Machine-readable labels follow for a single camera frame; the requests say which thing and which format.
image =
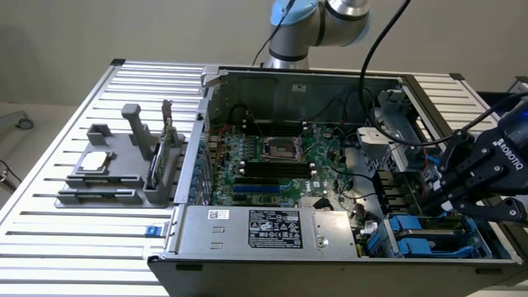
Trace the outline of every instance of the blue tab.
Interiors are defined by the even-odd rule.
[[[428,240],[423,238],[406,238],[398,241],[398,247],[404,256],[430,256],[432,254]]]
[[[276,0],[272,6],[272,25],[278,26],[280,19],[287,13],[290,0]],[[290,13],[283,20],[282,26],[294,25],[310,17],[318,9],[318,0],[298,0],[290,9]]]
[[[148,226],[146,229],[146,238],[160,238],[162,237],[162,227]]]
[[[419,218],[414,215],[396,215],[388,221],[391,222],[394,232],[408,229],[422,230]]]

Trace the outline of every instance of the power supply label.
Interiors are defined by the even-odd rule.
[[[299,212],[250,210],[248,244],[262,249],[302,249]]]

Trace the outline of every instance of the black cable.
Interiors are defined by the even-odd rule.
[[[376,193],[371,193],[371,194],[367,194],[367,195],[363,195],[363,196],[360,196],[360,197],[348,197],[348,196],[346,196],[346,195],[343,195],[347,199],[350,199],[350,200],[359,200],[359,199],[363,199],[363,198],[366,198],[366,197],[370,197],[370,196],[372,196],[372,195],[378,195]]]
[[[232,124],[232,113],[235,112],[235,110],[238,109],[238,108],[243,108],[246,111],[248,111],[248,105],[246,105],[246,103],[238,103],[238,104],[235,104],[232,107],[231,107],[231,109],[230,109],[230,114],[228,114],[228,120],[227,120],[227,124]]]
[[[328,108],[331,108],[332,103],[336,102],[336,101],[339,101],[339,102],[342,103],[343,109],[346,109],[346,103],[343,102],[343,100],[342,100],[340,98],[335,97],[335,98],[332,98],[332,100],[328,102],[328,104],[324,106],[324,108],[322,109],[322,111],[320,111],[316,115],[314,115],[314,116],[311,116],[310,118],[307,118],[306,121],[310,122],[310,121],[312,121],[314,119],[316,119],[322,114],[324,114],[324,112],[328,110]]]
[[[280,26],[282,26],[282,24],[283,24],[283,22],[284,22],[284,19],[287,18],[287,15],[288,15],[290,10],[291,10],[291,8],[294,7],[294,4],[295,4],[295,3],[296,3],[296,0],[290,0],[288,5],[287,5],[287,12],[284,13],[283,18],[280,19],[280,22],[279,22],[279,24],[278,24],[278,27],[275,27],[275,30],[274,30],[272,34],[270,35],[270,38],[266,40],[266,42],[264,42],[264,44],[263,44],[263,47],[260,48],[259,52],[256,53],[255,59],[254,59],[254,63],[251,64],[251,66],[255,66],[256,59],[259,59],[259,56],[260,56],[260,54],[262,54],[262,52],[263,52],[263,50],[264,50],[266,45],[270,43],[270,40],[272,40],[274,37],[275,37],[275,35],[278,34],[279,29],[280,29]]]
[[[362,67],[360,79],[359,79],[359,87],[358,87],[359,90],[363,90],[363,88],[364,88],[364,77],[366,77],[366,75],[367,75],[367,68],[368,68],[368,66],[370,66],[374,53],[376,52],[376,49],[378,49],[378,47],[379,47],[379,45],[380,45],[383,39],[386,38],[388,32],[391,31],[394,25],[396,24],[396,21],[398,21],[399,18],[402,17],[402,14],[404,14],[404,12],[406,12],[406,10],[407,10],[407,7],[408,7],[410,3],[411,3],[411,0],[406,0],[404,4],[403,4],[402,7],[399,8],[399,10],[398,10],[395,16],[392,17],[391,21],[388,22],[388,24],[387,24],[384,30],[382,31],[380,36],[378,37],[376,41],[375,41],[374,44],[372,44],[370,53],[367,54],[367,58],[364,59],[364,63],[363,63],[363,67]],[[506,104],[506,103],[510,102],[511,100],[519,99],[519,98],[526,97],[526,96],[528,96],[528,93],[515,94],[515,95],[511,95],[511,96],[508,96],[507,98],[504,98],[504,99],[503,99],[492,108],[490,108],[475,120],[472,120],[470,124],[467,124],[467,125],[463,127],[463,130],[467,131],[467,130],[470,130],[472,127],[475,127],[475,125],[478,125],[478,124],[479,124],[479,123],[495,112],[495,110],[499,108],[499,106],[502,106],[503,104]],[[446,141],[448,141],[448,140],[454,137],[454,134],[452,134],[452,135],[448,135],[448,136],[446,136],[446,137],[443,137],[443,138],[440,138],[440,139],[436,139],[436,140],[434,140],[434,141],[424,142],[424,143],[414,143],[414,142],[408,142],[408,141],[406,141],[406,140],[403,140],[403,139],[396,138],[395,136],[392,136],[392,135],[382,128],[380,124],[376,122],[376,119],[374,119],[371,113],[367,111],[367,107],[366,107],[364,101],[363,101],[363,98],[364,98],[364,97],[363,97],[363,92],[359,92],[359,97],[360,97],[360,106],[362,106],[364,115],[367,116],[367,119],[370,120],[372,126],[380,131],[380,133],[383,134],[383,136],[386,136],[386,137],[387,137],[388,139],[391,139],[394,142],[396,142],[396,143],[399,143],[399,144],[403,144],[403,145],[410,145],[410,146],[414,146],[414,147],[426,147],[426,146],[436,145],[436,144],[439,144],[439,143],[442,143],[442,142],[446,142]]]
[[[363,90],[366,90],[367,93],[371,95],[371,98],[372,98],[372,101],[374,101],[375,96],[374,96],[372,91],[371,91],[368,88],[366,88],[366,87],[363,87]],[[350,99],[350,96],[351,96],[355,92],[358,92],[358,91],[359,91],[358,88],[354,89],[354,90],[348,93],[348,95],[347,95],[347,97],[346,97],[346,102],[344,102],[344,104],[343,104],[343,105],[344,105],[344,109],[343,109],[343,122],[348,120],[347,106],[348,106],[348,99]]]
[[[328,158],[328,155],[331,154],[331,153],[330,153],[330,152],[331,152],[330,150],[331,150],[332,146],[335,145],[338,139],[339,139],[339,137],[336,137],[336,138],[334,139],[334,141],[330,143],[330,146],[328,146],[328,148],[327,148],[327,158]],[[362,177],[362,178],[368,179],[371,182],[374,182],[372,178],[370,178],[367,175],[358,174],[358,173],[348,173],[348,172],[344,172],[344,171],[342,171],[342,170],[338,170],[338,168],[335,168],[335,167],[332,166],[332,162],[331,162],[330,159],[328,159],[328,166],[330,166],[330,168],[331,168],[335,172],[338,172],[339,174],[343,174],[343,175],[346,175],[346,176],[359,176],[359,177]]]
[[[10,167],[10,165],[3,161],[3,160],[0,160],[0,163],[3,163],[3,165],[6,166],[6,169],[11,172],[11,174],[12,174],[12,176],[19,180],[19,182],[22,183],[23,182],[23,180],[19,178],[19,176],[15,174],[15,172],[11,170],[11,167]]]

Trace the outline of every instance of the blue pcie slot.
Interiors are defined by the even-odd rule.
[[[280,186],[266,186],[266,187],[252,187],[252,186],[235,186],[235,193],[274,193],[280,194]]]

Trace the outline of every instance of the gray 3d printed holder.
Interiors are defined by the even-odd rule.
[[[164,208],[172,201],[186,136],[174,129],[163,178],[155,188],[148,188],[148,173],[162,135],[151,135],[148,126],[142,124],[140,111],[138,104],[126,104],[122,109],[132,134],[112,134],[106,124],[90,127],[90,144],[66,179],[64,189],[58,193],[56,207]]]

